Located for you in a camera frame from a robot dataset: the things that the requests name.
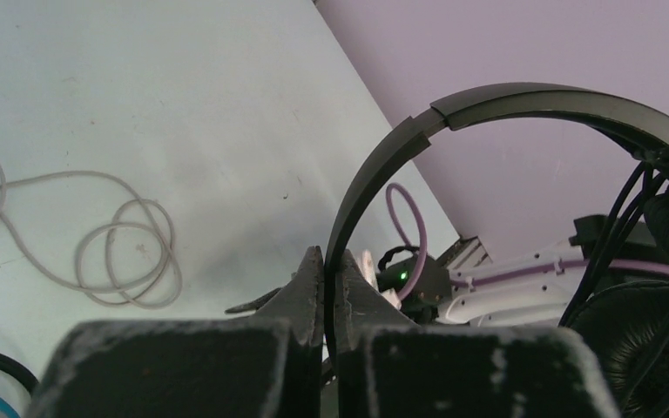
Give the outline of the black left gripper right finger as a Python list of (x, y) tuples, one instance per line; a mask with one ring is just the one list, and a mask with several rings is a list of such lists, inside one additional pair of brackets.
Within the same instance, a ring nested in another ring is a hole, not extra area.
[(342, 417), (617, 417), (593, 352), (566, 328), (419, 326), (333, 262)]

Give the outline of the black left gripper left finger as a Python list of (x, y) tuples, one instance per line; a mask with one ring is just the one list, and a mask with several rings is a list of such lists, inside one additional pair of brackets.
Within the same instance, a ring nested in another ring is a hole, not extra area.
[(97, 320), (61, 341), (29, 417), (316, 417), (321, 249), (257, 312), (229, 320)]

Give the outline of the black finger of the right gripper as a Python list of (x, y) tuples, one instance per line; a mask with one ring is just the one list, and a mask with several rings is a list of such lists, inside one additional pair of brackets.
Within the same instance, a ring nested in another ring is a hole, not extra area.
[(255, 300), (251, 300), (237, 306), (229, 307), (225, 310), (225, 314), (243, 314), (247, 312), (255, 312), (264, 307), (279, 291), (281, 287), (276, 287), (273, 290), (261, 295)]

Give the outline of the small black on-ear headphones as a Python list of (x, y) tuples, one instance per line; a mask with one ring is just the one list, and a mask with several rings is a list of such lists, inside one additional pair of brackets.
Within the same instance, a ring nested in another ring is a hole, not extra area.
[[(436, 133), (512, 118), (586, 125), (622, 147), (638, 166), (615, 201), (558, 323), (511, 328), (577, 333), (597, 358), (617, 417), (669, 417), (669, 116), (625, 98), (559, 84), (492, 84), (442, 98), (404, 120), (368, 156), (341, 202), (325, 258), (325, 332), (337, 388), (333, 262), (347, 251), (369, 204), (378, 192), (394, 191), (392, 176), (426, 150)], [(400, 300), (420, 280), (429, 259), (426, 244), (415, 254), (414, 270), (397, 290)]]

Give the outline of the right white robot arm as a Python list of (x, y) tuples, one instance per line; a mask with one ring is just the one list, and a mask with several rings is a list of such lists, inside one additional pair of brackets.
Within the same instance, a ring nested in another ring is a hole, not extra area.
[[(600, 241), (606, 217), (575, 219), (575, 234), (513, 260), (494, 262), (478, 237), (459, 239), (429, 258), (413, 293), (396, 292), (414, 270), (414, 246), (397, 246), (379, 261), (357, 257), (365, 280), (411, 320), (473, 327), (556, 325), (576, 292)], [(394, 262), (399, 252), (411, 253)]]

